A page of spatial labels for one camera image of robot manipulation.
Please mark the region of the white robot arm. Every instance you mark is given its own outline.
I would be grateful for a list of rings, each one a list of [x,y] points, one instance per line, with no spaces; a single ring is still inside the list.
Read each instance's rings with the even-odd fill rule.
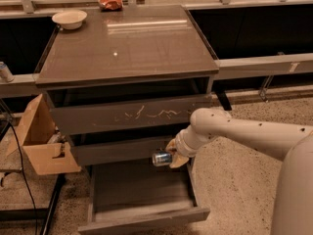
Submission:
[[[187,127],[166,145],[172,168],[223,137],[282,163],[271,235],[313,235],[313,126],[234,118],[218,108],[195,110]]]

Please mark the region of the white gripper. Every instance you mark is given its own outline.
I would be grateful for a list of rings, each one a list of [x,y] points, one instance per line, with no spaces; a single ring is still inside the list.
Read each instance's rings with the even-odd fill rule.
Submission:
[[[172,163],[169,166],[177,168],[184,165],[189,158],[197,154],[198,149],[203,145],[204,137],[197,134],[193,128],[181,130],[176,135],[175,140],[172,139],[165,147],[165,151],[168,153],[175,153],[176,151],[179,153],[172,156]]]

